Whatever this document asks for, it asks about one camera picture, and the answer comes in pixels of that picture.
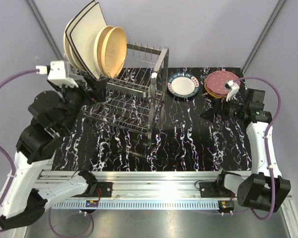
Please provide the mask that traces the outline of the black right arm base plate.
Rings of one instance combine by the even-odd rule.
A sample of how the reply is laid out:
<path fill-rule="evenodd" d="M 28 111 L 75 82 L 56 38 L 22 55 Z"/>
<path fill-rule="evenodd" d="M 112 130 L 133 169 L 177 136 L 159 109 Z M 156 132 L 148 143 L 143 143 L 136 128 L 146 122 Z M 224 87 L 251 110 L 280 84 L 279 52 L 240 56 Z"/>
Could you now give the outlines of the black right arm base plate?
<path fill-rule="evenodd" d="M 199 191 L 201 198 L 231 197 L 231 192 L 218 185 L 216 181 L 199 182 Z"/>

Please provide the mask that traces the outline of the orange dotted plate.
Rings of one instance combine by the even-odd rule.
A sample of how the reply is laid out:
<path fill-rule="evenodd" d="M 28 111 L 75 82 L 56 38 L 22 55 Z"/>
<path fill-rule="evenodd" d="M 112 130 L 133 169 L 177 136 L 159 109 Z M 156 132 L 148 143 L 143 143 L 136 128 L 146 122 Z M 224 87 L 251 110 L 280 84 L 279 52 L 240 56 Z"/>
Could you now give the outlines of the orange dotted plate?
<path fill-rule="evenodd" d="M 207 91 L 207 93 L 210 95 L 210 96 L 212 96 L 213 98 L 225 98 L 226 97 L 226 95 L 216 95 L 216 94 L 214 94 L 214 93 L 212 93 L 212 92 L 210 92 L 210 91 Z"/>

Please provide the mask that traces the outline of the white plate teal rim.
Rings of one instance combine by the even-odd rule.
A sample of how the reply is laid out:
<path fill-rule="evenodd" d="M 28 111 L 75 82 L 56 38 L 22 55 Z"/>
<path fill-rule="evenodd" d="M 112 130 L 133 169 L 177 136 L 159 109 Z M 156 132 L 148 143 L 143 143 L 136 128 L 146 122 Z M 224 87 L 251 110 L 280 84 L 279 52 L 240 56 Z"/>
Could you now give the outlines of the white plate teal rim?
<path fill-rule="evenodd" d="M 200 84 L 194 75 L 179 72 L 169 76 L 166 87 L 176 97 L 189 98 L 198 93 Z"/>

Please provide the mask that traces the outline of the pink dotted plate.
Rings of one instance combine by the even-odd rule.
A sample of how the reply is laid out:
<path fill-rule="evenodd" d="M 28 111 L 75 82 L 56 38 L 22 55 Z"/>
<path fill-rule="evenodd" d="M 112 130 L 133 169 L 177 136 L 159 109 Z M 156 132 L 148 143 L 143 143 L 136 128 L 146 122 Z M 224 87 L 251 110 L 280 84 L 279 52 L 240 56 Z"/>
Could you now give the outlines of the pink dotted plate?
<path fill-rule="evenodd" d="M 236 80 L 238 76 L 229 71 L 215 71 L 207 76 L 205 85 L 209 91 L 215 94 L 225 95 L 228 93 L 225 84 L 228 81 Z"/>
<path fill-rule="evenodd" d="M 210 94 L 212 97 L 224 98 L 227 96 L 227 94 L 218 94 L 218 93 L 212 92 L 206 85 L 204 86 L 204 88 L 207 91 L 207 93 Z"/>

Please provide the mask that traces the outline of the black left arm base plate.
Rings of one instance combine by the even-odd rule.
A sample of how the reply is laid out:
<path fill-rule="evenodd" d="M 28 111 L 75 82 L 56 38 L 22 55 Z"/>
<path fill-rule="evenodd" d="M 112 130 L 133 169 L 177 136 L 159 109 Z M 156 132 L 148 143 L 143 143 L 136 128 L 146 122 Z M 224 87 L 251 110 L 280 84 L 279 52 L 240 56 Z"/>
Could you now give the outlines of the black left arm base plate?
<path fill-rule="evenodd" d="M 110 198 L 113 191 L 113 182 L 101 181 L 97 183 L 96 190 L 92 194 L 83 195 L 84 197 Z"/>

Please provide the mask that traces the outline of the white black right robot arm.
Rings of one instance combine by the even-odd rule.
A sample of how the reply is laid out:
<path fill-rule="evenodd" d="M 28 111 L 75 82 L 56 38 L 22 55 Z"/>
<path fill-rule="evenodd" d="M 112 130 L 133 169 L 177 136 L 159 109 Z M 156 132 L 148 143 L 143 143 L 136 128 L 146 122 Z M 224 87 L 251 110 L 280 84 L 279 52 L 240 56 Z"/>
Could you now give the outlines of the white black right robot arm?
<path fill-rule="evenodd" d="M 221 172 L 214 182 L 201 182 L 202 197 L 216 194 L 228 197 L 235 194 L 242 207 L 277 212 L 291 190 L 277 166 L 272 141 L 272 115 L 264 110 L 265 91 L 250 89 L 242 103 L 214 99 L 212 107 L 201 118 L 214 122 L 216 116 L 243 121 L 250 143 L 251 175 L 242 178 L 231 172 Z"/>

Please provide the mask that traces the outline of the white round plate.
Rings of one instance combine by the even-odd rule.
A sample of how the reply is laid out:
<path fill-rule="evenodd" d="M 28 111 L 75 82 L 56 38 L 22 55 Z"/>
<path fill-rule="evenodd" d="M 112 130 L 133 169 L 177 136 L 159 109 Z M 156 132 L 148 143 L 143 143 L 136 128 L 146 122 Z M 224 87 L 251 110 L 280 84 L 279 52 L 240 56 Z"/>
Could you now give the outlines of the white round plate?
<path fill-rule="evenodd" d="M 94 54 L 94 63 L 96 66 L 96 71 L 99 75 L 102 74 L 103 69 L 101 65 L 101 49 L 104 42 L 104 39 L 106 35 L 109 33 L 111 29 L 114 27 L 109 25 L 103 27 L 97 34 L 95 41 L 94 41 L 94 47 L 93 47 L 93 54 Z"/>

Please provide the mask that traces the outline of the pink dotted plate front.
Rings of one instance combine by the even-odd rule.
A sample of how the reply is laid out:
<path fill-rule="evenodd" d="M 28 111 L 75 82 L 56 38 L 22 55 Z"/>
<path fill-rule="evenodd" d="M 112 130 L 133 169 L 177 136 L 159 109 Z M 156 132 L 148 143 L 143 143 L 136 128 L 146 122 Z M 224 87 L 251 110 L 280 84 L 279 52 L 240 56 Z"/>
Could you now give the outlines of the pink dotted plate front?
<path fill-rule="evenodd" d="M 206 85 L 204 86 L 204 88 L 207 91 L 207 93 L 210 94 L 212 97 L 224 98 L 227 96 L 227 94 L 218 94 L 218 93 L 212 92 Z"/>

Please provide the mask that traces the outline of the yellow round plate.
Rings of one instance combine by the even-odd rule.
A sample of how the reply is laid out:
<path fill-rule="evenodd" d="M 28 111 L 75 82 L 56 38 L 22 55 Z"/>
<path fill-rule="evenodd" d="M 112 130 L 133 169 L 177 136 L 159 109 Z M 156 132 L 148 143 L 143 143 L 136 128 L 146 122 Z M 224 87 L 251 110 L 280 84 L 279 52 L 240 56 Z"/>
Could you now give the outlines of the yellow round plate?
<path fill-rule="evenodd" d="M 123 28 L 113 27 L 106 34 L 101 49 L 103 74 L 114 78 L 121 72 L 127 54 L 127 38 Z"/>

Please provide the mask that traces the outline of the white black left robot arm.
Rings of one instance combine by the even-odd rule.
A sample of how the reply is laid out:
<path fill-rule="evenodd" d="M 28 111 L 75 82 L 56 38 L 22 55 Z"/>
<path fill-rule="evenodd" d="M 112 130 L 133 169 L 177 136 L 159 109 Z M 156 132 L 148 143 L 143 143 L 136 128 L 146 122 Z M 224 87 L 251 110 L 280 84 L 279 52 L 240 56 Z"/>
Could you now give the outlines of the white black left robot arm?
<path fill-rule="evenodd" d="M 32 120 L 21 133 L 11 172 L 0 192 L 0 229 L 26 227 L 38 221 L 55 204 L 77 195 L 99 193 L 95 175 L 87 170 L 52 188 L 35 189 L 43 167 L 69 136 L 83 106 L 106 99 L 106 80 L 86 77 L 90 90 L 77 86 L 54 86 L 38 94 L 28 107 Z"/>

